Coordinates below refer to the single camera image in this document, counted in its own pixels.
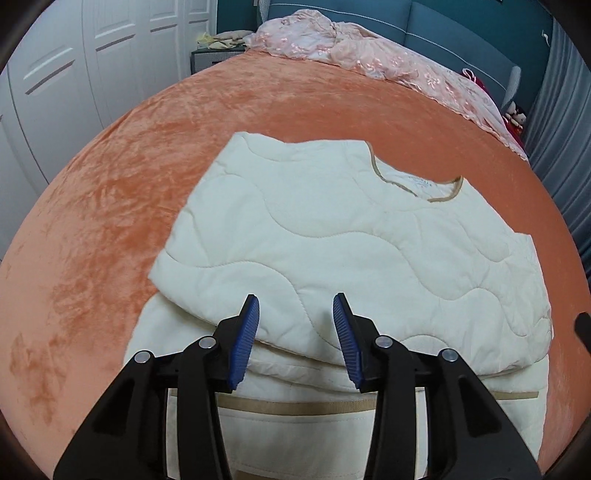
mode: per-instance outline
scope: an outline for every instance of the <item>pink floral bedspread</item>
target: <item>pink floral bedspread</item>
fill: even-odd
[[[274,56],[330,63],[399,83],[471,120],[528,160],[492,99],[476,83],[360,25],[333,22],[316,10],[302,9],[265,22],[245,41],[249,48]]]

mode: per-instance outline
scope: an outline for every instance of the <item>nightstand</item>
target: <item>nightstand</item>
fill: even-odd
[[[211,50],[209,48],[201,48],[191,52],[191,75],[194,73],[213,67],[221,61],[227,60],[236,55],[240,55],[246,51],[244,45],[239,45],[227,50]]]

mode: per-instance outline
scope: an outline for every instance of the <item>folded white fabric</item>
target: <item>folded white fabric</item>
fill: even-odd
[[[180,352],[196,339],[211,335],[213,330],[211,324],[192,317],[161,294],[156,294],[139,317],[124,363],[140,350],[149,350],[157,356]],[[266,350],[266,346],[255,343],[249,370],[233,397],[254,399],[261,402],[263,407],[269,401],[282,402],[288,408],[302,403],[317,406],[318,403],[342,404],[372,398],[372,395],[353,393],[354,387],[350,382],[351,391],[346,393],[254,373],[251,366],[257,362],[252,359],[264,356]],[[303,365],[307,362],[309,370],[315,372],[316,380],[333,378],[322,372],[326,368],[332,371],[334,367],[309,359],[299,360]],[[341,375],[346,377],[345,369],[339,369]],[[304,374],[299,377],[304,382],[307,378],[309,376]],[[483,380],[490,390],[496,392],[538,392],[537,398],[499,401],[536,458],[544,428],[547,379],[546,356],[518,372]],[[176,405],[176,398],[171,396],[167,412],[167,465],[168,475],[179,479]],[[277,415],[261,413],[263,409],[219,410],[224,443],[233,470],[280,480],[363,478],[374,422],[373,410],[326,415]],[[425,396],[420,390],[417,391],[416,465],[415,477],[421,478],[427,465],[427,418]]]
[[[256,338],[343,365],[332,300],[415,350],[455,348],[479,375],[545,357],[550,303],[530,236],[469,184],[436,184],[363,141],[235,134],[180,212],[150,279],[216,324],[258,296]]]
[[[363,141],[285,144],[238,133],[191,193],[150,279],[160,293],[145,306],[126,359],[140,349],[181,351],[236,315],[249,293],[259,298],[249,371],[235,393],[254,407],[220,409],[235,469],[282,480],[363,477],[371,409],[268,409],[320,403],[332,412],[371,399],[355,392],[343,367],[332,321],[341,291],[356,314],[411,350],[455,348],[490,390],[527,393],[499,403],[537,456],[548,295],[532,239],[466,179],[437,184],[397,171]],[[172,398],[170,418],[174,408]],[[421,409],[417,422],[420,478]]]

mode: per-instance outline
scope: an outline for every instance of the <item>gray curtain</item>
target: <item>gray curtain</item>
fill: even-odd
[[[550,58],[524,132],[525,151],[591,278],[591,72],[554,20]]]

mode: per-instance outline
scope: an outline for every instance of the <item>white wardrobe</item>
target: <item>white wardrobe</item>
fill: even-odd
[[[0,76],[0,260],[31,207],[92,138],[190,74],[217,0],[55,0]]]

